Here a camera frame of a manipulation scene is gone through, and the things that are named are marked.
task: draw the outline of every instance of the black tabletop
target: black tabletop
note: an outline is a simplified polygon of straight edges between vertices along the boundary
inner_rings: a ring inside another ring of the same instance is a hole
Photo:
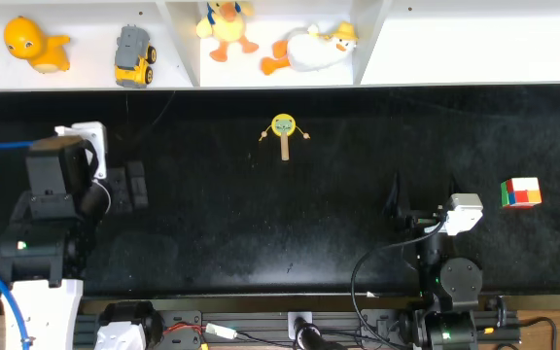
[[[278,137],[259,142],[279,113],[311,136],[291,136],[288,162]],[[0,93],[0,142],[85,121],[107,126],[110,166],[143,162],[150,200],[105,218],[88,297],[347,293],[363,253],[410,238],[382,215],[397,171],[416,209],[443,204],[451,176],[479,194],[483,219],[454,241],[485,293],[560,294],[560,86]],[[0,152],[0,232],[23,155]],[[543,204],[502,209],[511,177],[538,177]],[[400,250],[358,286],[418,292]]]

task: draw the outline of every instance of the white plush duck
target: white plush duck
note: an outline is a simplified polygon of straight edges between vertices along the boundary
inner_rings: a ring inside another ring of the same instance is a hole
[[[321,35],[313,24],[308,29],[294,30],[287,40],[273,45],[273,56],[262,60],[261,69],[271,75],[277,69],[293,67],[299,72],[328,68],[351,55],[358,37],[351,23],[343,22],[330,36]]]

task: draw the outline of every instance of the rubik's cube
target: rubik's cube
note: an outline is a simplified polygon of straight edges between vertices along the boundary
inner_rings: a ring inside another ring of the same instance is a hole
[[[542,202],[537,178],[514,178],[501,184],[504,208],[530,208]]]

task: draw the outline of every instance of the red wire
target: red wire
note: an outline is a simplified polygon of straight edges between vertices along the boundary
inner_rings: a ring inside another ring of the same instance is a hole
[[[204,330],[204,329],[206,329],[206,327],[197,326],[197,325],[188,325],[184,322],[180,322],[180,323],[177,323],[176,325],[174,325],[172,327],[168,327],[167,330],[163,331],[163,335],[166,335],[166,334],[172,333],[172,332],[176,332],[176,331],[179,331],[179,330],[194,330],[198,334],[202,335],[202,330]]]

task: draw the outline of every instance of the duck beak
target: duck beak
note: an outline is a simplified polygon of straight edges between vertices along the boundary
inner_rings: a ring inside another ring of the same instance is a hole
[[[234,3],[227,2],[222,5],[222,7],[220,8],[220,15],[222,15],[222,17],[229,22],[234,21],[234,19],[237,17],[237,10],[234,8]]]

